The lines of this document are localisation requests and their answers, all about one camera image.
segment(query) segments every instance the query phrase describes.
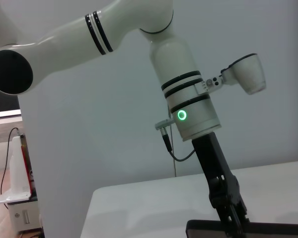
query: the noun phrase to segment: black cable on floor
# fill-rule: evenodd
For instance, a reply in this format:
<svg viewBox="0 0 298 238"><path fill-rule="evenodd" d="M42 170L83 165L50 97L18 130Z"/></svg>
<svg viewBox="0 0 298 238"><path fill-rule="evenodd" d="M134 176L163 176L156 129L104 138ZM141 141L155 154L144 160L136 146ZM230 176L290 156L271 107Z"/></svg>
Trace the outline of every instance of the black cable on floor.
<svg viewBox="0 0 298 238"><path fill-rule="evenodd" d="M6 150L6 159L5 159L4 173L3 173L3 176L2 176L1 186L0 186L0 195L2 194L2 184L3 184L3 179L4 179L4 176L5 176L6 166L8 164L8 154L9 154L10 137L11 137L11 133L13 132L14 129L16 129L19 132L19 128L18 127L14 127L14 128L12 128L12 130L10 131L10 134L9 134L8 147L7 147L7 150Z"/></svg>

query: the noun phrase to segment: small white device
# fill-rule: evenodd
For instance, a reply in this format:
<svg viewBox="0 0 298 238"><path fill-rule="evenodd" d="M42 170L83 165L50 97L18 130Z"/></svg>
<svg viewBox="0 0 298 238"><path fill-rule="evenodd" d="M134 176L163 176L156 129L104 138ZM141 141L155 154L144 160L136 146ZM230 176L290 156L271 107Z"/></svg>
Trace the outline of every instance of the small white device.
<svg viewBox="0 0 298 238"><path fill-rule="evenodd" d="M20 136L12 139L12 156L10 159L11 188L0 195L0 204L29 200L31 187L22 152Z"/></svg>
<svg viewBox="0 0 298 238"><path fill-rule="evenodd" d="M41 228L37 198L7 206L12 228L16 233Z"/></svg>

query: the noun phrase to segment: white cylinder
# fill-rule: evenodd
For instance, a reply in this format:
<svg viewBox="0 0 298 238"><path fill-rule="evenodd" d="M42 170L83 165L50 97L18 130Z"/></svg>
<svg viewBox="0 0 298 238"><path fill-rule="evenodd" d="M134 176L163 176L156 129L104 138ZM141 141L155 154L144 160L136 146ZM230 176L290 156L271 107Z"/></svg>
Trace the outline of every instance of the white cylinder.
<svg viewBox="0 0 298 238"><path fill-rule="evenodd" d="M155 36L144 35L152 42L151 61L183 141L219 128L207 86L186 42L172 28Z"/></svg>

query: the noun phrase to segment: black object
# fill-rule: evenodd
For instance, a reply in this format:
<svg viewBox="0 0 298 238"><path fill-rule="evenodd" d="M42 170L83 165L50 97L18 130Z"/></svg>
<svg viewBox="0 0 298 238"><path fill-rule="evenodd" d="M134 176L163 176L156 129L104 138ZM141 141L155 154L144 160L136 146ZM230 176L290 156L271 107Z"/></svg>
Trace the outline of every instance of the black object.
<svg viewBox="0 0 298 238"><path fill-rule="evenodd" d="M175 111L177 110L180 110L181 108L183 107L186 107L190 104L193 104L193 103L196 103L196 102L199 102L199 101L202 101L202 100L205 100L205 99L210 99L210 96L209 94L203 94L203 95L200 95L198 97L195 97L195 98L192 98L192 99L189 99L183 103L180 103L178 104L177 106L174 106L173 108L170 109L170 112L171 113L174 113Z"/></svg>
<svg viewBox="0 0 298 238"><path fill-rule="evenodd" d="M106 52L103 50L103 48L102 48L102 46L101 46L101 44L100 44L100 42L99 42L99 40L98 40L98 38L96 36L96 33L95 33L94 29L93 29L93 26L91 25L91 22L90 22L90 19L89 19L89 15L88 14L85 16L85 21L86 21L87 27L89 29L90 35L93 38L93 41L94 41L95 45L97 46L99 52L102 55L105 55Z"/></svg>
<svg viewBox="0 0 298 238"><path fill-rule="evenodd" d="M20 109L18 96L9 95L0 91L0 112Z"/></svg>
<svg viewBox="0 0 298 238"><path fill-rule="evenodd" d="M105 43L105 46L107 48L107 50L109 52L113 52L113 49L111 48L110 44L109 44L109 41L106 37L106 34L104 32L104 29L103 27L101 26L101 23L100 23L100 20L99 20L99 17L98 17L98 14L97 14L97 11L93 12L93 15L94 15L94 19L95 19L95 22L96 22L96 25L97 25L97 28L99 30L99 33L100 33L100 36L101 38L103 39L104 43Z"/></svg>
<svg viewBox="0 0 298 238"><path fill-rule="evenodd" d="M168 134L162 136L165 146L167 147L168 152L172 151L172 146Z"/></svg>
<svg viewBox="0 0 298 238"><path fill-rule="evenodd" d="M10 137L11 137L11 133L13 132L14 129L16 129L17 131L19 131L19 128L18 127L14 127L14 128L11 129L11 131L9 133L8 146L7 146L7 149L6 149L6 159L5 159L4 173L3 173L2 180L1 180L1 185L0 185L0 195L2 194L2 184L3 184L3 179L4 179L4 176L5 176L6 166L8 164L8 154L9 154Z"/></svg>
<svg viewBox="0 0 298 238"><path fill-rule="evenodd" d="M281 237L283 238L286 238L285 236L289 236L290 238L298 236L298 225L294 224L248 222L242 224L242 226L246 234L253 234L252 237L254 237L254 234L260 235L261 238L265 237L265 235L274 235L274 238L278 238L277 235L282 235ZM206 237L204 236L204 231L224 232L224 230L225 227L223 227L220 221L191 220L187 223L186 234L187 238L203 238Z"/></svg>
<svg viewBox="0 0 298 238"><path fill-rule="evenodd" d="M178 159L177 157L174 156L174 154L172 153L172 146L171 146L171 143L170 143L170 139L169 139L169 135L166 134L166 135L163 135L162 136L163 138L163 141L164 141L164 144L167 148L167 151L169 152L169 154L171 155L171 157L175 160L175 161L178 161L178 162L183 162L183 161L186 161L187 159L189 159L193 154L194 154L194 150L185 158L183 159Z"/></svg>
<svg viewBox="0 0 298 238"><path fill-rule="evenodd" d="M159 34L159 33L163 32L164 30L166 30L170 26L170 24L171 24L171 22L173 20L173 14L174 14L174 12L172 12L172 18L171 18L171 21L169 22L169 24L166 27L164 27L161 31L149 32L149 31L145 31L143 29L140 29L140 30L143 31L143 32L145 32L145 33L147 33L147 34L151 34L151 35Z"/></svg>
<svg viewBox="0 0 298 238"><path fill-rule="evenodd" d="M11 50L0 51L0 91L7 94L23 93L32 82L32 68L25 57Z"/></svg>
<svg viewBox="0 0 298 238"><path fill-rule="evenodd" d="M169 87L170 85L172 85L172 84L174 84L176 82L179 82L182 79L185 79L185 78L188 78L188 77L192 77L192 76L195 76L195 75L201 75L201 73L199 71L192 71L192 72L184 73L184 74L182 74L182 75L180 75L178 77L175 77L175 78L169 80L168 82L164 83L161 86L161 89L164 90L167 87Z"/></svg>
<svg viewBox="0 0 298 238"><path fill-rule="evenodd" d="M197 83L200 83L200 82L202 82L202 79L201 79L201 78L193 79L193 80L191 80L191 81L189 81L189 82L182 83L182 84L180 84L179 86L176 86L176 87L170 89L169 91L167 91L167 92L164 94L164 97L167 98L167 97L169 97L170 95L172 95L172 94L174 94L174 93L176 93L176 92L178 92L178 91L180 91L180 90L182 90L182 89L184 89L184 88L190 87L190 86L192 86L192 85L194 85L194 84L197 84Z"/></svg>
<svg viewBox="0 0 298 238"><path fill-rule="evenodd" d="M37 237L37 238L45 238L45 236L44 236L44 229L43 228L40 228L40 229L37 229L37 230L40 233L35 234L35 235L31 236L30 238L35 238L35 237Z"/></svg>
<svg viewBox="0 0 298 238"><path fill-rule="evenodd" d="M217 210L226 235L245 237L242 224L249 222L247 209L214 132L192 140L192 144L209 185L211 205Z"/></svg>

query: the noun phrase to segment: white table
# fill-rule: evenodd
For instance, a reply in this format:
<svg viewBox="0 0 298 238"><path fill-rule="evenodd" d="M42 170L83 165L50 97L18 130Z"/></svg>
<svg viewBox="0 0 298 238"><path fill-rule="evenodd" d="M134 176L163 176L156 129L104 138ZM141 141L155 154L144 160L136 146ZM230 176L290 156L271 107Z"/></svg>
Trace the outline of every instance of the white table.
<svg viewBox="0 0 298 238"><path fill-rule="evenodd" d="M252 222L298 224L298 162L233 170ZM94 192L81 238L185 238L188 220L218 220L204 175Z"/></svg>

